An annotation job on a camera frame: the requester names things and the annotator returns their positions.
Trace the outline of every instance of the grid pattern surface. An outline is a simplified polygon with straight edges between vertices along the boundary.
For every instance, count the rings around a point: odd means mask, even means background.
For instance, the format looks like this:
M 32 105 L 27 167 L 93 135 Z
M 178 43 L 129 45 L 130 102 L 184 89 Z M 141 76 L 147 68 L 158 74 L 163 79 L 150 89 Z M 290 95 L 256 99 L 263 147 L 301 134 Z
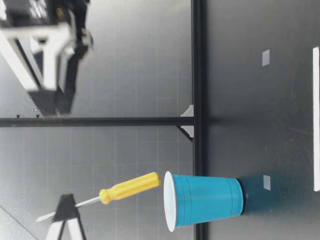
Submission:
M 38 239 L 50 221 L 35 219 L 53 212 L 61 194 L 81 202 L 150 172 L 161 179 L 166 171 L 193 173 L 192 143 L 175 127 L 8 128 L 0 131 L 0 146 L 0 204 Z M 88 239 L 193 239 L 192 227 L 168 231 L 161 187 L 80 213 Z
M 190 0 L 95 0 L 72 117 L 175 117 L 192 104 Z M 0 56 L 1 117 L 35 107 Z
M 175 117 L 192 104 L 189 0 L 94 0 L 87 28 L 94 51 L 79 69 L 71 117 Z M 1 118 L 34 117 L 2 56 L 0 66 Z M 34 220 L 61 194 L 81 202 L 152 171 L 192 174 L 192 143 L 176 127 L 0 129 L 0 205 L 37 239 L 50 221 Z M 192 227 L 169 233 L 160 190 L 80 209 L 87 238 L 193 239 Z M 34 240 L 2 210 L 0 222 L 1 239 Z

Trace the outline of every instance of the blue plastic cup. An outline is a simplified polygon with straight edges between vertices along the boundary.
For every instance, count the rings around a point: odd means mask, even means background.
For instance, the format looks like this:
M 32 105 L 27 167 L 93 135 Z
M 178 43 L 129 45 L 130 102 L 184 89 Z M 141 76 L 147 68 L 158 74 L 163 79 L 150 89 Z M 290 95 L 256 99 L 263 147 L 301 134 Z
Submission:
M 175 228 L 239 216 L 242 188 L 235 178 L 184 176 L 166 172 L 164 211 L 170 232 Z

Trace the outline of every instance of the white tape marker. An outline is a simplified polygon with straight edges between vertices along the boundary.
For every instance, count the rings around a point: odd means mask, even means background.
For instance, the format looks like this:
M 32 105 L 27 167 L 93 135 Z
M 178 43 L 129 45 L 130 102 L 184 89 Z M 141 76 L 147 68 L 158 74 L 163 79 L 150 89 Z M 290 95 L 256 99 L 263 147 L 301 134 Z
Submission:
M 319 47 L 313 49 L 313 175 L 314 191 L 320 191 Z
M 271 177 L 263 175 L 263 188 L 271 191 Z

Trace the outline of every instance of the black frame bar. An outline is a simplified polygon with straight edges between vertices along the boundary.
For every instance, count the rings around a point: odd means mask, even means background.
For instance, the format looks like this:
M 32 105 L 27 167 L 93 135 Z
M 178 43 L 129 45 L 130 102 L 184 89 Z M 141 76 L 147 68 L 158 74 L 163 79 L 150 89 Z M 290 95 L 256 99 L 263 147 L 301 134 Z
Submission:
M 0 118 L 0 128 L 192 125 L 193 117 Z
M 193 107 L 194 107 L 194 139 L 193 139 L 193 174 L 204 176 L 204 161 L 207 153 L 208 114 L 207 94 L 204 82 L 203 55 L 203 2 L 191 0 L 192 26 L 192 79 L 193 79 Z M 204 240 L 207 223 L 194 226 L 194 239 Z

